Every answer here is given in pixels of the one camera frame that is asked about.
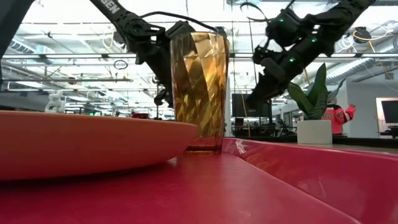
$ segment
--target red tray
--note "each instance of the red tray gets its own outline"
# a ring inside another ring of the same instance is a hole
[[[181,154],[192,124],[147,119],[0,111],[0,180],[130,169]]]
[[[398,223],[397,155],[242,139],[224,139],[223,151],[363,224]]]
[[[1,224],[359,224],[231,154],[125,172],[0,182]]]

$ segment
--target robotic arm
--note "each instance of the robotic arm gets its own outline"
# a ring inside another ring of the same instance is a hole
[[[301,74],[304,68],[320,54],[330,57],[335,42],[353,25],[355,20],[376,0],[341,0],[327,12],[317,15],[306,15],[299,18],[293,10],[281,10],[273,18],[265,18],[268,23],[265,46],[257,46],[252,56],[253,62],[264,67],[264,75],[260,75],[259,83],[248,97],[249,107],[270,100],[283,94],[290,81]],[[251,3],[243,6],[259,8]],[[314,34],[315,25],[319,29]],[[282,52],[267,50],[269,41],[273,39],[282,48]]]
[[[137,54],[136,64],[146,62],[165,87],[155,98],[157,105],[165,99],[173,107],[170,65],[170,41],[177,35],[195,32],[188,22],[178,21],[169,30],[146,22],[126,10],[115,0],[90,0],[113,23],[130,52]]]
[[[0,57],[8,48],[19,24],[34,0],[3,0],[0,9]],[[170,68],[170,41],[175,36],[195,32],[188,22],[178,21],[169,30],[146,22],[141,16],[125,9],[117,0],[90,0],[115,26],[127,49],[137,55],[136,64],[146,62],[155,73],[159,83],[165,87],[155,98],[157,105],[165,99],[173,107]]]

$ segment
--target potted plant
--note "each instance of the potted plant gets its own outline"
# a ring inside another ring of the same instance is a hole
[[[338,88],[330,94],[326,88],[326,65],[323,63],[310,84],[304,92],[300,86],[290,83],[287,91],[304,113],[304,120],[297,123],[297,142],[299,144],[332,144],[331,122],[322,120],[325,114],[328,100],[336,97]]]

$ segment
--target ceiling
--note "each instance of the ceiling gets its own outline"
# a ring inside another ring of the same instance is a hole
[[[119,0],[128,10],[143,15],[152,11],[166,11],[203,21],[210,26],[222,26],[225,28],[228,39],[232,43],[237,54],[250,54],[253,48],[266,39],[266,23],[250,22],[246,15],[256,17],[258,14],[252,10],[241,11],[238,6],[230,6],[222,0],[145,0],[131,1]],[[260,2],[257,5],[264,14],[270,18],[278,15],[279,10],[286,6],[285,2]],[[327,10],[322,2],[302,2],[294,4],[294,11],[303,17],[307,13],[317,14]],[[375,40],[373,44],[384,42],[395,35],[395,20],[398,6],[374,6],[364,12],[355,22],[353,27],[366,26],[372,31]],[[171,27],[178,19],[167,16],[151,16],[147,22]],[[207,31],[205,28],[190,23],[197,31]],[[118,54],[124,53],[121,46],[113,41],[113,25],[105,18],[97,8],[88,0],[39,0],[36,1],[27,13],[21,24],[14,41],[31,49],[29,53],[36,54]],[[275,43],[271,43],[271,50],[280,50]],[[336,52],[368,52],[368,44],[352,44],[352,39],[342,40],[336,44]],[[21,54],[21,49],[9,49],[7,54]],[[122,60],[122,65],[114,66],[115,61]],[[74,77],[76,79],[119,79],[118,82],[78,82],[76,85],[59,83],[57,88],[98,88],[113,89],[113,98],[123,98],[127,102],[134,103],[136,107],[148,108],[154,106],[153,96],[156,94],[156,84],[152,81],[153,72],[146,65],[135,65],[134,58],[92,58],[92,59],[52,59],[51,64],[39,63],[29,59],[7,59],[7,66],[30,70],[36,75],[46,78],[61,79]],[[116,67],[128,65],[125,69]],[[307,71],[314,74],[321,62],[314,62],[307,67]],[[328,68],[336,65],[336,62],[326,63]],[[231,71],[231,87],[235,89],[250,89],[256,84],[255,74],[261,70],[256,67],[249,58],[232,60],[229,63]],[[304,83],[303,75],[295,81]],[[92,93],[80,93],[80,96],[92,96]]]

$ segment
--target black monitor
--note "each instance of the black monitor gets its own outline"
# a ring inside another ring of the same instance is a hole
[[[386,124],[398,123],[398,100],[382,101],[381,105]]]
[[[246,104],[246,99],[249,97],[249,95],[250,94],[240,94],[240,93],[232,94],[232,116],[240,118],[268,117],[269,107],[267,103],[258,105],[257,108],[254,109],[248,108]]]

